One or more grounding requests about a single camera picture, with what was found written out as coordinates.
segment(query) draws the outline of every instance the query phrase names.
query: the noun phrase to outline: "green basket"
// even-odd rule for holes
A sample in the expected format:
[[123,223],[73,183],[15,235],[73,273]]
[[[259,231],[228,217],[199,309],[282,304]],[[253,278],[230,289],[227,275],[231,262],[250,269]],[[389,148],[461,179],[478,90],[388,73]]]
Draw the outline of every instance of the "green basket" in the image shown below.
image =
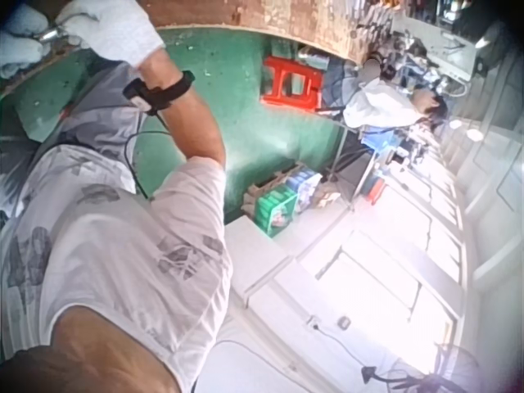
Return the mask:
[[280,233],[292,220],[298,195],[285,184],[256,200],[255,224],[269,237]]

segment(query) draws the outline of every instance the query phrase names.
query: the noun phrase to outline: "white glove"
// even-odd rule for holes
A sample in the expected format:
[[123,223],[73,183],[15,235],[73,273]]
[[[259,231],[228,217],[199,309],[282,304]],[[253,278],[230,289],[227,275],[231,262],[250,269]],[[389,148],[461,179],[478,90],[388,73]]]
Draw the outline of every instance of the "white glove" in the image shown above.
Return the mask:
[[56,23],[98,56],[139,66],[164,41],[135,0],[74,0]]
[[18,70],[39,62],[49,53],[49,45],[24,38],[40,34],[48,26],[46,17],[40,12],[25,4],[18,7],[4,30],[0,30],[0,78],[11,78]]

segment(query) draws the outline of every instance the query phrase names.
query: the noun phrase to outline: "floor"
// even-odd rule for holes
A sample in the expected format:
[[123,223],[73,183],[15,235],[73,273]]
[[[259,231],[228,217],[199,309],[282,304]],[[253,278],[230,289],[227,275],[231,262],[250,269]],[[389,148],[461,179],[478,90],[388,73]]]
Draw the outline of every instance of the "floor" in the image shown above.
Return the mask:
[[[238,215],[245,189],[264,181],[294,160],[321,169],[339,138],[333,124],[301,111],[262,105],[262,61],[268,54],[290,56],[294,45],[263,34],[226,29],[172,29],[162,36],[181,69],[196,76],[196,90],[219,122],[228,153],[226,220]],[[20,86],[9,99],[16,103],[31,138],[43,140],[54,128],[61,108],[70,102],[89,74],[90,51],[76,52]],[[149,119],[145,129],[162,129]],[[137,143],[138,177],[148,193],[183,162],[164,135],[145,135]]]

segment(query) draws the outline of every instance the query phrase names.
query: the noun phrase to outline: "workbench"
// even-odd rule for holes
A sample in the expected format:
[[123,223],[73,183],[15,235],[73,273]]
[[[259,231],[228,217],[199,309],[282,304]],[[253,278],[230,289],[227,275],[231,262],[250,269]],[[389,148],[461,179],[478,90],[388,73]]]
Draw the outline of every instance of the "workbench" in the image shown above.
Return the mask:
[[[366,42],[352,39],[352,11],[361,0],[138,0],[158,29],[215,27],[271,34],[308,44],[359,64]],[[32,0],[29,5],[54,20],[68,0]],[[70,52],[61,47],[30,70],[0,82],[5,96],[24,80]]]

